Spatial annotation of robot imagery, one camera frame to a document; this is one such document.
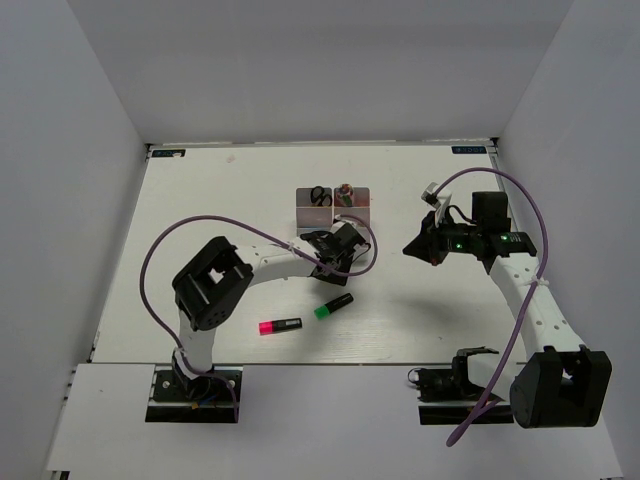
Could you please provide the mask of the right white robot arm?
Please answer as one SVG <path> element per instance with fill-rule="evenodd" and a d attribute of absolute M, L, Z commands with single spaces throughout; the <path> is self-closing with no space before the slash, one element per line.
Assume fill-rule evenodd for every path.
<path fill-rule="evenodd" d="M 508 402 L 523 428 L 593 427 L 612 373 L 607 354 L 594 351 L 573 331 L 545 280 L 538 278 L 537 251 L 529 235 L 514 231 L 505 193 L 475 192 L 470 218 L 452 218 L 451 194 L 430 185 L 422 198 L 432 211 L 404 254 L 437 266 L 450 253 L 479 260 L 498 286 L 512 315 L 527 361 L 509 362 L 492 389 Z"/>

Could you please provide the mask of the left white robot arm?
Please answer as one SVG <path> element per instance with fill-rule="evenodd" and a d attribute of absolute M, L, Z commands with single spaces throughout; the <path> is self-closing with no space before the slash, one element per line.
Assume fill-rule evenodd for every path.
<path fill-rule="evenodd" d="M 209 392 L 216 330 L 249 288 L 290 277 L 344 286 L 355 256 L 369 247 L 350 221 L 283 245 L 237 247 L 224 236 L 210 240 L 172 281 L 181 342 L 173 354 L 177 387 L 191 399 Z"/>

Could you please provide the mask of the pink black highlighter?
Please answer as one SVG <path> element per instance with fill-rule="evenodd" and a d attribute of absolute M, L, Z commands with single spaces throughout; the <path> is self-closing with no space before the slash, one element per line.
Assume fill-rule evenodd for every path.
<path fill-rule="evenodd" d="M 302 328 L 301 318 L 290 318 L 260 322 L 259 334 L 261 336 L 282 333 Z"/>

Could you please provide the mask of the green black highlighter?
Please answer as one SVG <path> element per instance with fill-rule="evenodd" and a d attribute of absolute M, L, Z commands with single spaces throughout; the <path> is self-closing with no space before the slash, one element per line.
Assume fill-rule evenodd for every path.
<path fill-rule="evenodd" d="M 343 294 L 333 300 L 326 302 L 325 304 L 317 307 L 314 310 L 314 316 L 317 320 L 322 320 L 332 315 L 334 312 L 344 308 L 354 301 L 354 297 L 351 293 Z"/>

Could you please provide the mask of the black handled scissors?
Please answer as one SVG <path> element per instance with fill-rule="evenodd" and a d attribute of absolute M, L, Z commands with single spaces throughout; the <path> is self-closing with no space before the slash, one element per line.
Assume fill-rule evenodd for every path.
<path fill-rule="evenodd" d="M 333 205 L 332 194 L 320 185 L 313 187 L 309 193 L 309 199 L 312 206 L 315 207 L 331 207 Z"/>

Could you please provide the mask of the pink glue stick tube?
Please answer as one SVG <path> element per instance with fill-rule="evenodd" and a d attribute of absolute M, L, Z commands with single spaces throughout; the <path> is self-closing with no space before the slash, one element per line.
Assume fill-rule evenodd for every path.
<path fill-rule="evenodd" d="M 355 205 L 355 190 L 351 184 L 343 183 L 334 189 L 334 204 L 351 208 Z"/>

